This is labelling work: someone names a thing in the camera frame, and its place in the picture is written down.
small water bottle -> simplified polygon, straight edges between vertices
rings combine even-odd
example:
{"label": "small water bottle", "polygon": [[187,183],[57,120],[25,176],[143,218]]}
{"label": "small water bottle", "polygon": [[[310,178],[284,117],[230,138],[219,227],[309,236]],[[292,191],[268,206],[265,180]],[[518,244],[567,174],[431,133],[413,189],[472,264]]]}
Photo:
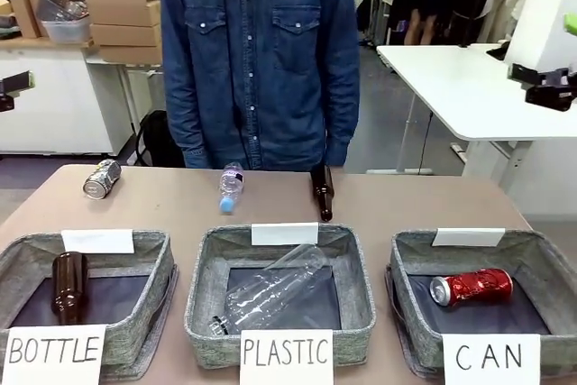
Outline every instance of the small water bottle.
{"label": "small water bottle", "polygon": [[221,212],[233,212],[234,205],[243,192],[243,181],[243,166],[238,162],[231,162],[224,167],[223,176],[220,178]]}
{"label": "small water bottle", "polygon": [[237,335],[247,329],[267,329],[279,321],[290,302],[315,290],[332,277],[316,245],[303,244],[226,293],[224,313],[209,324],[212,335]]}

shirt pocket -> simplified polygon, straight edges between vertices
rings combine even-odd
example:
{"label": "shirt pocket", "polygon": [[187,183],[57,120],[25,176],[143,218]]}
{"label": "shirt pocket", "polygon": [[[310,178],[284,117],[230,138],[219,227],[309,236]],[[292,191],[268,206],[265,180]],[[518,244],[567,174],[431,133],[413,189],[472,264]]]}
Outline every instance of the shirt pocket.
{"label": "shirt pocket", "polygon": [[230,68],[224,8],[189,7],[185,20],[195,69],[210,72]]}
{"label": "shirt pocket", "polygon": [[275,67],[303,74],[316,66],[318,6],[280,6],[272,10]]}

black and silver can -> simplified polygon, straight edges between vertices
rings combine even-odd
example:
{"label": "black and silver can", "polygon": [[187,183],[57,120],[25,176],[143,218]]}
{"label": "black and silver can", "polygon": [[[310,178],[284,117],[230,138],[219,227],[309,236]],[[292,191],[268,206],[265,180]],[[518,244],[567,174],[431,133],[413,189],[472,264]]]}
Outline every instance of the black and silver can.
{"label": "black and silver can", "polygon": [[105,198],[122,173],[120,164],[114,160],[103,160],[84,183],[84,192],[90,198]]}

blue button-up shirt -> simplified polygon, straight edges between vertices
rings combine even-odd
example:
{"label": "blue button-up shirt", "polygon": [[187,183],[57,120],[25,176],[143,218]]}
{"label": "blue button-up shirt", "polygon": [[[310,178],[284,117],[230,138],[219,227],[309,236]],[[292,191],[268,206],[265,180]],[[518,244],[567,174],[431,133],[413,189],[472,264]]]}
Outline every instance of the blue button-up shirt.
{"label": "blue button-up shirt", "polygon": [[169,126],[188,167],[344,164],[359,114],[353,0],[161,1]]}

person's legs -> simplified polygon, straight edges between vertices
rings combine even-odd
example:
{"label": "person's legs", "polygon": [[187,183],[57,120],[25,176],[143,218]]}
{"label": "person's legs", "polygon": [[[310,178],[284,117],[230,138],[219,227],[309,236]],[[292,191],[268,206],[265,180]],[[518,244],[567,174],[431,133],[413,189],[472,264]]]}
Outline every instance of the person's legs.
{"label": "person's legs", "polygon": [[405,45],[417,45],[418,35],[421,27],[421,14],[418,9],[411,13],[411,20],[408,23],[407,34],[405,35]]}
{"label": "person's legs", "polygon": [[423,38],[421,45],[431,45],[431,41],[435,36],[435,21],[436,15],[429,15],[425,20],[425,30],[423,31]]}

